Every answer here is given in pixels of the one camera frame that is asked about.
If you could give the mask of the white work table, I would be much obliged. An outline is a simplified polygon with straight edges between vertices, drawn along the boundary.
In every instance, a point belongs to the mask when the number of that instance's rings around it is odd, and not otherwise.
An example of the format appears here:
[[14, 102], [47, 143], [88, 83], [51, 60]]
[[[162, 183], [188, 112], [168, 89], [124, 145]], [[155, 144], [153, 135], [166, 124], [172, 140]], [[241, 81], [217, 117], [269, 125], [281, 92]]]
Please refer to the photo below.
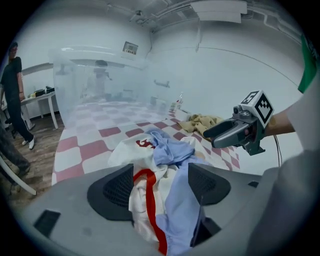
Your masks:
[[59, 128], [58, 123], [57, 123], [57, 119], [56, 119], [56, 116], [55, 116], [54, 107], [53, 107], [53, 97], [55, 95], [56, 95], [55, 91], [52, 91], [50, 93], [45, 93], [45, 94], [40, 95], [40, 96], [26, 98], [21, 102], [22, 118], [23, 118], [24, 122], [26, 123], [26, 126], [27, 126], [28, 129], [31, 127], [30, 126], [31, 120], [30, 120], [28, 108], [26, 107], [26, 105], [30, 104], [30, 103], [33, 103], [33, 102], [37, 102], [38, 103], [39, 112], [40, 112], [40, 117], [43, 118], [44, 115], [42, 113], [42, 109], [41, 109], [41, 106], [40, 106], [40, 103], [39, 103], [42, 100], [47, 100], [48, 101], [48, 106], [49, 106], [49, 110], [50, 110], [50, 114], [51, 114], [51, 118], [52, 118], [52, 121], [53, 121], [54, 128], [56, 130]]

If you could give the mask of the person's right forearm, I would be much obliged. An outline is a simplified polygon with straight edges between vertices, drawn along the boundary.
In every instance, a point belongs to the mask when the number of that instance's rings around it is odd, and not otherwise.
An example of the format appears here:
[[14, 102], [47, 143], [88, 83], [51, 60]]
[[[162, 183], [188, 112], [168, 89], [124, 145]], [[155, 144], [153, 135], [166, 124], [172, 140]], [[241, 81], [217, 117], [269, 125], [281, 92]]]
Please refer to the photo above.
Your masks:
[[291, 106], [287, 107], [281, 112], [274, 114], [270, 118], [267, 126], [265, 127], [265, 137], [278, 136], [282, 134], [290, 134], [296, 132], [295, 128], [293, 127], [291, 121], [288, 118], [289, 110], [293, 106], [294, 105], [292, 104]]

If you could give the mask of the white slanted-leg desk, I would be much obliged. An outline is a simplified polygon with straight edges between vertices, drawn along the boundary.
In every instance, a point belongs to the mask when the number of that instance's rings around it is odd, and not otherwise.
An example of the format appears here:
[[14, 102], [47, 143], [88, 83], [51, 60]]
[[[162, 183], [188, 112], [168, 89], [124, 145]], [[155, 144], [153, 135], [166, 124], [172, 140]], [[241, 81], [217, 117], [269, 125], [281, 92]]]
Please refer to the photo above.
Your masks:
[[3, 160], [2, 156], [0, 155], [0, 166], [3, 168], [4, 172], [14, 181], [16, 182], [21, 188], [23, 188], [25, 191], [30, 193], [33, 196], [37, 195], [37, 191], [34, 190], [32, 187], [30, 187], [28, 184], [26, 184], [18, 175], [16, 175], [12, 169], [6, 164], [6, 162]]

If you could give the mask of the person's green t-shirt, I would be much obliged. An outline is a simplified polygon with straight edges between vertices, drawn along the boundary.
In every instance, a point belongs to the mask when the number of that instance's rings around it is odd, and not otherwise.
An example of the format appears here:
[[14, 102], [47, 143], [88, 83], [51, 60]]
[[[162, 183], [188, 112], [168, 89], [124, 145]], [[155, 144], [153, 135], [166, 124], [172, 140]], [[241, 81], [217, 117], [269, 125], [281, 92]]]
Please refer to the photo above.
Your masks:
[[301, 36], [301, 48], [304, 61], [304, 71], [298, 90], [303, 94], [317, 73], [318, 66], [320, 66], [320, 55], [312, 41], [305, 34], [302, 34]]

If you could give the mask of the red white checkered tablecloth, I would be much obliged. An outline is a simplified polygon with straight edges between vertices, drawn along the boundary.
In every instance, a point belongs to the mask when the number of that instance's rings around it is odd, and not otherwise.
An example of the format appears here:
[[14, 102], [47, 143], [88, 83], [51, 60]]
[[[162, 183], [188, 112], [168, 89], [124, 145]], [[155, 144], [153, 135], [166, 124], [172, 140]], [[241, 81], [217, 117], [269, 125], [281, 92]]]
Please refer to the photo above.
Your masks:
[[170, 110], [161, 116], [137, 102], [104, 102], [79, 105], [66, 122], [55, 153], [51, 183], [98, 171], [120, 141], [159, 128], [171, 137], [196, 138], [213, 161], [223, 169], [239, 171], [239, 155], [234, 147], [213, 149], [198, 132], [188, 133], [178, 122], [186, 114]]

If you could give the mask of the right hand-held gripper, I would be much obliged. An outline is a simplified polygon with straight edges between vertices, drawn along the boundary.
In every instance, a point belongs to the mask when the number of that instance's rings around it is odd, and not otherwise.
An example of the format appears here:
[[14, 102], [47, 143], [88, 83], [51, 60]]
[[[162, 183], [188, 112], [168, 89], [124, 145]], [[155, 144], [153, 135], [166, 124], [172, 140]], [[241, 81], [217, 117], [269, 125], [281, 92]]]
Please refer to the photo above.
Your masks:
[[265, 137], [273, 112], [274, 108], [263, 90], [251, 91], [233, 108], [234, 119], [227, 119], [207, 129], [203, 136], [211, 138], [213, 148], [242, 146], [251, 156], [263, 153], [265, 150], [260, 146], [260, 141]]

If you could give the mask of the clear plastic bottle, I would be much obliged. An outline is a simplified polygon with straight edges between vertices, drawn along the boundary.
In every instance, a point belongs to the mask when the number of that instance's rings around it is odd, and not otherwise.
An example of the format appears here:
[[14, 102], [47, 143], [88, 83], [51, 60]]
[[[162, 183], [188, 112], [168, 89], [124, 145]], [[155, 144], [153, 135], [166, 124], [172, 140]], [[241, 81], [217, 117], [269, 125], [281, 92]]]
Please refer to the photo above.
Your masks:
[[178, 100], [176, 101], [176, 108], [175, 108], [176, 111], [181, 109], [181, 106], [182, 106], [182, 103], [183, 103], [183, 99], [184, 99], [184, 93], [181, 92], [180, 95], [179, 95]]

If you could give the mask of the white ceiling air conditioner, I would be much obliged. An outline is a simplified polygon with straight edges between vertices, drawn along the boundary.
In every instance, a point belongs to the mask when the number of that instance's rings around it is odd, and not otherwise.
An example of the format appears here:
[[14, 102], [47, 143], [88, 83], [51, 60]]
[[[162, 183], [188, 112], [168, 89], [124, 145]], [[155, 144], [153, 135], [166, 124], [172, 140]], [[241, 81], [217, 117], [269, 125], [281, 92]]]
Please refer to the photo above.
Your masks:
[[241, 23], [247, 14], [248, 3], [244, 0], [199, 0], [190, 3], [201, 21]]

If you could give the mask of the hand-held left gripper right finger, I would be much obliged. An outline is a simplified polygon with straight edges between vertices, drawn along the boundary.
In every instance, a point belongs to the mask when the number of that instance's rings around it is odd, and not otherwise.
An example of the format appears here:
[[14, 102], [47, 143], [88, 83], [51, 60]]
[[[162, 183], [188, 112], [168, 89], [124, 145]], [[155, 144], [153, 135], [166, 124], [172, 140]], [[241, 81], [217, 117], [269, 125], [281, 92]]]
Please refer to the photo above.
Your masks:
[[194, 248], [221, 231], [247, 203], [260, 180], [260, 175], [190, 163], [188, 184], [200, 205], [190, 246]]

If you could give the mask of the white red blue garment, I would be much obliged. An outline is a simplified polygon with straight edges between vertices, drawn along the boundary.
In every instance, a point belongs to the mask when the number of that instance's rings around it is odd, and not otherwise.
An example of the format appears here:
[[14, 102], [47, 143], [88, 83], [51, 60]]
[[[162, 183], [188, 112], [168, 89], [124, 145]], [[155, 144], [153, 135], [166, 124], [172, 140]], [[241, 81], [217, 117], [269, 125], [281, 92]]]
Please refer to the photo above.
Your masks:
[[121, 141], [110, 155], [108, 165], [133, 165], [133, 189], [128, 203], [133, 227], [146, 241], [158, 246], [158, 250], [167, 256], [166, 237], [157, 226], [156, 216], [165, 213], [165, 200], [177, 167], [155, 164], [152, 139], [151, 135], [141, 133]]

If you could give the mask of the clear plastic storage bin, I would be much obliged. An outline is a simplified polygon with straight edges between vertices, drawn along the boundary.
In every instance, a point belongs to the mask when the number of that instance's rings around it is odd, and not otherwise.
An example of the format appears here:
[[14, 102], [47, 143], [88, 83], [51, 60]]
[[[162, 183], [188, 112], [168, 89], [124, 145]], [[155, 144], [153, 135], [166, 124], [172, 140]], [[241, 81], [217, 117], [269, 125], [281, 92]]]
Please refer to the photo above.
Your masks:
[[[49, 51], [58, 109], [66, 127], [79, 105], [90, 103], [139, 103], [160, 116], [166, 115], [175, 100], [173, 75], [136, 55], [93, 46], [67, 46]], [[105, 82], [105, 98], [87, 96], [88, 78], [95, 62], [107, 62], [112, 80]]]

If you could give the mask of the beige clothes garment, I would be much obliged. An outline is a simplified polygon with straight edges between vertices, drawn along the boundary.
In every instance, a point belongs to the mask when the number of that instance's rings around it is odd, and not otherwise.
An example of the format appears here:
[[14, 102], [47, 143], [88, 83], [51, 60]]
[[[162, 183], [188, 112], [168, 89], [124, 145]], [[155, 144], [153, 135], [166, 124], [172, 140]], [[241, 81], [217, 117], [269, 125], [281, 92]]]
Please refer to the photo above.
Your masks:
[[178, 121], [177, 124], [188, 133], [198, 132], [203, 136], [206, 130], [216, 126], [223, 120], [223, 118], [214, 115], [193, 114], [187, 121]]

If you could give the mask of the grey wall electrical panel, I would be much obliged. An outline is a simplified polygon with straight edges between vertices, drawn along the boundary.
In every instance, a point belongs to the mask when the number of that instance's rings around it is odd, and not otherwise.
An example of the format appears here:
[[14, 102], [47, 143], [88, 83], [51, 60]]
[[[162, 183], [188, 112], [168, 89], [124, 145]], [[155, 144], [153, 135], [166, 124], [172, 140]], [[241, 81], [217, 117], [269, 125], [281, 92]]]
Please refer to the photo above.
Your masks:
[[122, 50], [122, 51], [125, 52], [125, 53], [129, 53], [129, 54], [132, 54], [132, 55], [136, 55], [136, 54], [137, 54], [138, 47], [139, 47], [138, 45], [126, 41], [126, 42], [124, 43], [124, 46], [123, 46], [123, 50]]

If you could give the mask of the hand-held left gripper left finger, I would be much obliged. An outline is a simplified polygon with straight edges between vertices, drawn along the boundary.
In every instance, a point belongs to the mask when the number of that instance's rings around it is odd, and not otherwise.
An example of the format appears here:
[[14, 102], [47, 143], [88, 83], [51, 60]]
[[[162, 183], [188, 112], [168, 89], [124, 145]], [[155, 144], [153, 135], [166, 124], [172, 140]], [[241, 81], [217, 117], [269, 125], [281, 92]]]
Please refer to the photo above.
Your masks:
[[132, 164], [65, 179], [31, 202], [21, 228], [44, 256], [162, 256], [133, 226]]

